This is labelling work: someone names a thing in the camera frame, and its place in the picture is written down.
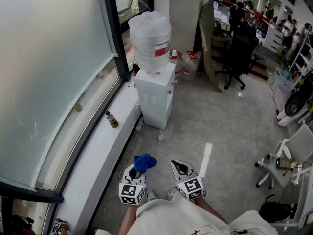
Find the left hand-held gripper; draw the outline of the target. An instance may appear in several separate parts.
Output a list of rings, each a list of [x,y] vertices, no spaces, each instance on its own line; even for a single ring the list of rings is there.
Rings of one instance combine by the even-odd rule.
[[[139,205],[146,193],[146,171],[140,173],[140,180],[134,181],[134,164],[128,166],[119,184],[119,198],[123,204]]]

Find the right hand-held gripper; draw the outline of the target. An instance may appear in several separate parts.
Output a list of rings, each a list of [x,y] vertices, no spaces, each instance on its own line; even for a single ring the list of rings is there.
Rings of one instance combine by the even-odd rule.
[[[183,160],[171,160],[171,168],[176,181],[179,193],[188,201],[206,196],[201,177],[196,173],[195,168],[189,162]]]

